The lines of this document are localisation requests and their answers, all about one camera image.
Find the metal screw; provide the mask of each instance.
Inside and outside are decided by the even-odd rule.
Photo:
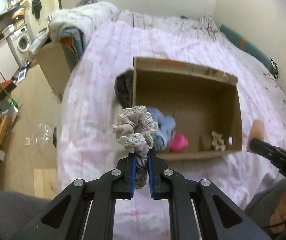
[[[76,180],[74,180],[73,184],[74,184],[74,186],[79,187],[79,186],[82,186],[83,183],[84,183],[84,181],[82,179],[76,179]]]
[[[172,175],[173,175],[173,171],[170,170],[170,169],[164,170],[163,173],[164,173],[164,175],[166,175],[166,176],[172,176]]]
[[[202,184],[203,186],[208,187],[209,185],[211,185],[211,182],[210,182],[208,179],[202,179],[202,180],[201,180],[201,184]]]
[[[120,170],[112,170],[112,175],[114,175],[114,176],[119,176],[119,175],[121,175],[121,171]]]

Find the bed sheet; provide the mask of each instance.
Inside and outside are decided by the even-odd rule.
[[[275,110],[280,115],[286,128],[286,96],[276,80],[256,58],[237,48],[219,31],[211,16],[203,16],[199,21],[181,19],[178,17],[155,17],[148,14],[118,10],[111,20],[124,21],[130,26],[146,30],[159,29],[183,38],[196,38],[204,41],[216,41],[230,50],[250,73],[255,76],[261,87],[267,93]]]
[[[60,190],[77,178],[99,178],[126,156],[112,134],[112,125],[121,111],[114,82],[120,73],[133,68],[135,56],[208,65],[238,77],[243,151],[169,166],[187,179],[210,179],[244,209],[255,193],[268,188],[278,174],[268,160],[246,151],[253,120],[264,121],[267,142],[286,149],[286,129],[267,94],[244,64],[220,43],[133,28],[124,22],[105,23],[92,35],[67,85],[57,146]],[[116,202],[114,221],[114,239],[144,238],[170,239],[168,202],[152,200],[148,185],[136,190],[131,201]]]

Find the person's leg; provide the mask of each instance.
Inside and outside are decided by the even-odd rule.
[[[50,200],[0,191],[0,239],[8,240]]]

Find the cardboard panel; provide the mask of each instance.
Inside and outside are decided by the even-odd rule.
[[[181,153],[159,153],[167,160],[217,157],[242,149],[242,123],[237,78],[205,66],[170,60],[134,60],[133,105],[158,108],[171,115],[176,133],[188,138]],[[201,136],[212,131],[233,138],[227,151],[202,149]]]

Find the blue cloth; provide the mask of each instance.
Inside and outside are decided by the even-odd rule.
[[[154,148],[156,151],[166,149],[172,139],[172,130],[175,128],[174,119],[166,115],[164,116],[157,108],[147,106],[147,112],[149,112],[155,122],[157,122],[159,128],[156,134],[152,135]]]

